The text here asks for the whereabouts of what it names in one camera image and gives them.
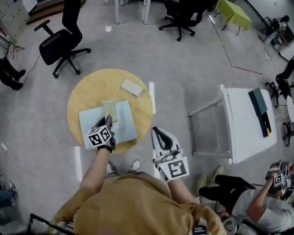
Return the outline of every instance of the green tablecloth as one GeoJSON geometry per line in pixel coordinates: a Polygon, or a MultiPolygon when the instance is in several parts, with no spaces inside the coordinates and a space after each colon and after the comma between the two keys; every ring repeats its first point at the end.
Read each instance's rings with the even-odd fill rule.
{"type": "Polygon", "coordinates": [[[241,7],[227,0],[219,0],[216,8],[221,12],[225,19],[225,23],[233,23],[242,27],[244,30],[249,30],[251,19],[246,15],[241,7]]]}

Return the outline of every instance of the black pants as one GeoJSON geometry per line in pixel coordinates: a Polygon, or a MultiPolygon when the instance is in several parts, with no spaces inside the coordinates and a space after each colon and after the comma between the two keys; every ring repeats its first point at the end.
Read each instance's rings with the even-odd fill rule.
{"type": "Polygon", "coordinates": [[[0,80],[6,86],[15,89],[18,84],[14,79],[19,79],[19,74],[16,69],[10,64],[9,60],[5,57],[0,59],[0,80]]]}
{"type": "Polygon", "coordinates": [[[256,189],[239,177],[217,175],[215,182],[219,186],[203,187],[198,192],[205,198],[218,201],[230,215],[240,195],[247,189],[256,189]]]}

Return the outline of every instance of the yellow object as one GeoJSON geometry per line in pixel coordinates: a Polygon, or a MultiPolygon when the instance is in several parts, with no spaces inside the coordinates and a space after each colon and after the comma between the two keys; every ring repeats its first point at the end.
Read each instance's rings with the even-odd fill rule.
{"type": "Polygon", "coordinates": [[[67,117],[69,128],[75,139],[81,145],[84,145],[79,124],[79,112],[100,107],[102,102],[107,100],[114,100],[116,102],[128,100],[137,139],[117,144],[113,153],[129,150],[144,138],[150,128],[153,113],[148,88],[138,77],[127,71],[104,69],[84,77],[72,91],[68,102],[67,117]],[[138,97],[121,89],[121,83],[127,78],[143,87],[144,91],[138,97]]]}
{"type": "Polygon", "coordinates": [[[242,27],[244,30],[249,30],[251,19],[246,15],[241,7],[228,0],[219,0],[216,8],[221,12],[225,19],[226,25],[233,23],[236,26],[242,27]]]}
{"type": "Polygon", "coordinates": [[[167,187],[152,176],[126,174],[111,180],[95,195],[91,189],[80,188],[52,223],[74,219],[74,233],[79,235],[186,235],[202,219],[207,221],[209,234],[226,234],[212,209],[195,203],[179,205],[172,200],[167,187]]]}

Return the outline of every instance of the tan sweatshirt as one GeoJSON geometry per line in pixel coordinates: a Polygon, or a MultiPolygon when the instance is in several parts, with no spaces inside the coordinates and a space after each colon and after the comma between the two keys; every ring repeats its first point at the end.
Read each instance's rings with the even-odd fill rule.
{"type": "Polygon", "coordinates": [[[212,235],[225,235],[221,220],[208,206],[172,200],[164,184],[150,176],[116,177],[93,195],[79,189],[53,218],[72,222],[78,235],[188,235],[205,219],[212,235]]]}

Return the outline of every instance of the light blue board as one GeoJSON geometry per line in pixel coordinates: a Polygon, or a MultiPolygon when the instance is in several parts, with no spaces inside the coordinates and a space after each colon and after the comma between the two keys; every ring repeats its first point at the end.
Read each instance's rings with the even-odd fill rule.
{"type": "MultiPolygon", "coordinates": [[[[113,123],[112,131],[115,133],[116,143],[137,139],[135,125],[128,101],[116,103],[118,122],[113,123]]],[[[103,106],[79,112],[79,123],[82,130],[85,148],[92,150],[87,134],[92,127],[104,116],[103,106]]]]}

